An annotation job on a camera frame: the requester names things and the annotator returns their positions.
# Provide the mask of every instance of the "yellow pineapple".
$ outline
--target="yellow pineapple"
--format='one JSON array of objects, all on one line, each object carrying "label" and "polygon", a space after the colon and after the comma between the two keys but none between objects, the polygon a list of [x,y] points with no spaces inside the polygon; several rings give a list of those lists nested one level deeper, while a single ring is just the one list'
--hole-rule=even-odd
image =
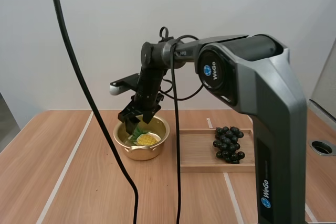
[{"label": "yellow pineapple", "polygon": [[137,145],[147,145],[147,146],[150,146],[150,145],[153,145],[153,144],[156,144],[157,143],[157,140],[154,136],[150,135],[149,133],[146,133],[146,134],[142,134],[138,137],[138,140],[137,140]]},{"label": "yellow pineapple", "polygon": [[160,137],[156,134],[141,130],[138,126],[135,128],[133,134],[129,137],[129,141],[135,145],[150,146],[156,144]]}]

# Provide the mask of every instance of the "metal bowl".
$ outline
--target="metal bowl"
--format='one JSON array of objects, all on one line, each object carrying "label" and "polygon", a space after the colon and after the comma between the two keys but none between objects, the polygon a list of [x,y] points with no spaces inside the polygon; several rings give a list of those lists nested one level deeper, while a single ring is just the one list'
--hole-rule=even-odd
[{"label": "metal bowl", "polygon": [[154,116],[149,124],[146,124],[142,121],[142,116],[138,116],[140,119],[139,127],[145,131],[151,131],[157,136],[160,140],[151,146],[136,146],[127,143],[127,139],[130,136],[126,132],[125,123],[119,122],[114,130],[113,136],[118,144],[122,146],[122,151],[125,155],[134,160],[149,160],[158,156],[163,149],[164,141],[167,139],[170,128],[167,121],[158,116]]}]

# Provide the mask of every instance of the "black cable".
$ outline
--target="black cable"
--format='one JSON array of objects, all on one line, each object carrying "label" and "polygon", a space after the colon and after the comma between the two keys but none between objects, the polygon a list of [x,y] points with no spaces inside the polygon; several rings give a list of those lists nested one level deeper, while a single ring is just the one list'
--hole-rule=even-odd
[{"label": "black cable", "polygon": [[137,220],[136,216],[137,216],[137,213],[138,213],[138,202],[139,202],[139,195],[138,195],[137,187],[135,186],[135,183],[133,182],[133,180],[131,179],[130,175],[127,173],[124,165],[121,162],[118,151],[115,148],[115,145],[113,144],[112,138],[111,138],[111,136],[110,136],[105,124],[104,124],[104,121],[103,121],[103,119],[102,119],[102,117],[101,117],[101,115],[100,115],[100,113],[99,113],[99,111],[96,107],[96,104],[95,104],[95,102],[94,102],[94,100],[93,100],[93,98],[90,94],[88,86],[86,85],[84,77],[83,77],[83,75],[80,71],[75,53],[73,51],[73,48],[72,48],[72,45],[71,45],[71,42],[70,42],[70,39],[69,39],[67,28],[66,28],[66,25],[65,25],[65,22],[64,22],[64,17],[63,17],[63,12],[62,12],[62,8],[61,8],[60,0],[53,0],[53,1],[54,1],[54,6],[55,6],[56,15],[57,15],[58,25],[59,25],[60,31],[62,33],[63,41],[64,41],[64,44],[67,48],[68,55],[69,55],[70,61],[72,63],[73,69],[76,73],[76,76],[78,78],[79,84],[81,85],[81,87],[83,89],[83,92],[86,96],[86,99],[88,100],[88,102],[90,104],[90,107],[92,108],[92,111],[95,114],[95,117],[98,121],[98,124],[99,124],[107,142],[109,143],[109,146],[111,147],[111,150],[114,154],[114,157],[117,160],[117,163],[118,163],[122,173],[124,174],[125,178],[130,183],[130,185],[132,186],[132,188],[134,190],[135,203],[134,203],[133,223],[136,224],[136,222],[137,222],[136,221]]},{"label": "black cable", "polygon": [[[178,101],[186,101],[189,100],[190,98],[194,97],[195,95],[197,95],[202,89],[203,89],[203,84],[195,91],[195,93],[189,95],[188,97],[185,98],[178,98]],[[165,96],[169,97],[170,99],[174,99],[174,97],[172,97],[170,94],[167,94],[167,91],[163,92],[160,91],[161,93],[163,93]]]},{"label": "black cable", "polygon": [[164,78],[162,78],[162,80],[171,84],[171,87],[170,87],[168,90],[166,90],[166,91],[162,91],[162,89],[160,88],[160,92],[161,92],[161,93],[163,93],[163,94],[167,94],[167,93],[169,93],[170,91],[172,91],[172,89],[173,89],[173,82],[172,82],[171,80],[164,79]]},{"label": "black cable", "polygon": [[[183,38],[192,38],[192,39],[195,39],[195,40],[199,40],[197,37],[195,37],[195,36],[193,36],[193,35],[185,35],[186,37],[184,37],[184,36],[181,36],[180,38],[178,38],[177,40],[176,40],[176,42],[175,43],[178,43],[178,42],[180,42],[180,40],[181,39],[183,39]],[[172,81],[171,80],[168,80],[168,79],[162,79],[163,81],[166,81],[166,82],[169,82],[172,86],[168,89],[168,90],[166,90],[166,91],[163,91],[163,90],[161,90],[160,89],[160,92],[162,93],[162,94],[164,94],[165,96],[167,96],[167,97],[169,97],[170,99],[174,99],[174,97],[173,96],[171,96],[171,95],[169,95],[168,93],[170,92],[170,91],[172,91],[172,89],[173,89],[173,83],[172,83]],[[178,101],[186,101],[186,100],[189,100],[190,98],[192,98],[192,97],[194,97],[195,95],[197,95],[202,89],[203,89],[203,84],[201,84],[201,86],[193,93],[193,94],[191,94],[191,95],[189,95],[189,96],[187,96],[187,97],[185,97],[185,98],[178,98],[177,100]]]},{"label": "black cable", "polygon": [[176,160],[177,160],[177,192],[178,192],[178,200],[177,200],[177,217],[176,224],[180,223],[180,215],[181,215],[181,166],[180,166],[180,122],[178,117],[178,99],[177,99],[177,90],[176,90],[176,81],[175,81],[175,71],[174,71],[174,51],[176,44],[184,38],[197,38],[192,35],[183,35],[176,39],[174,45],[171,48],[170,52],[170,67],[172,71],[172,85],[173,85],[173,93],[174,93],[174,107],[175,107],[175,124],[176,124]]}]

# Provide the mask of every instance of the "white wall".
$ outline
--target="white wall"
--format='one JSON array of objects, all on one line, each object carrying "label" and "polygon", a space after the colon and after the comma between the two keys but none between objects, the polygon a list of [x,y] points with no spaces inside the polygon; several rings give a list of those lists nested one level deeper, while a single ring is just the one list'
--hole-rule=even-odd
[{"label": "white wall", "polygon": [[312,100],[336,117],[336,41],[314,89]]},{"label": "white wall", "polygon": [[[69,35],[100,109],[121,109],[130,92],[109,83],[140,69],[140,49],[161,26],[200,38],[268,33],[291,48],[309,97],[336,36],[336,0],[61,0]],[[52,0],[0,0],[0,92],[24,126],[48,109],[88,109],[63,45]],[[193,66],[177,70],[178,94],[199,86]],[[164,109],[173,108],[166,99]],[[206,91],[181,109],[227,108]]]}]

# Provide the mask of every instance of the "bowl handle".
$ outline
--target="bowl handle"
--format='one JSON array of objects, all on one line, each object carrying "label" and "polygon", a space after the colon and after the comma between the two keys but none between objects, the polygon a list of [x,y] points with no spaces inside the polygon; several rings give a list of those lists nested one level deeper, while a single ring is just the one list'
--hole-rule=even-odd
[{"label": "bowl handle", "polygon": [[131,146],[130,148],[125,148],[125,150],[128,152],[128,153],[131,153],[133,151],[136,151],[136,150],[148,150],[150,147],[147,146],[147,145],[143,145],[143,146],[137,146],[137,145],[133,145]]}]

